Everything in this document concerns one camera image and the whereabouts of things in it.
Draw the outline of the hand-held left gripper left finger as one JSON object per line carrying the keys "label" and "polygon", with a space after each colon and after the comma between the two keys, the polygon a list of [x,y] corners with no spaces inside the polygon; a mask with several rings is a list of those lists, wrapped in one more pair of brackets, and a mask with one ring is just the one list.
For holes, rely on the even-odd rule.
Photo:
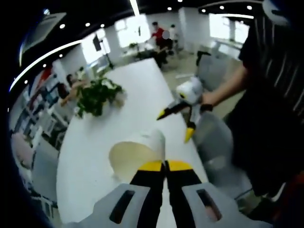
{"label": "hand-held left gripper left finger", "polygon": [[141,166],[130,183],[122,183],[99,200],[92,214],[72,228],[155,228],[165,178],[162,161]]}

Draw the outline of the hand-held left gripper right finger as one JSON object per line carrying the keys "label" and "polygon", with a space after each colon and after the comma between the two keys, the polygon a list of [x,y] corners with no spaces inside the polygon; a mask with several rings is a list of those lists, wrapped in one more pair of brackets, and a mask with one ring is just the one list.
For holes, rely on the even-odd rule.
{"label": "hand-held left gripper right finger", "polygon": [[270,228],[251,220],[237,203],[209,182],[201,182],[186,162],[165,162],[170,205],[179,228]]}

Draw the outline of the person's right hand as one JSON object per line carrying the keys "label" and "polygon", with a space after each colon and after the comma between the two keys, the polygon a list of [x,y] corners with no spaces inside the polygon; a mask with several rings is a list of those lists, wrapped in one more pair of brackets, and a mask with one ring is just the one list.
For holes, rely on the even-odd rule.
{"label": "person's right hand", "polygon": [[204,92],[202,94],[201,106],[215,107],[223,101],[223,96],[217,91]]}

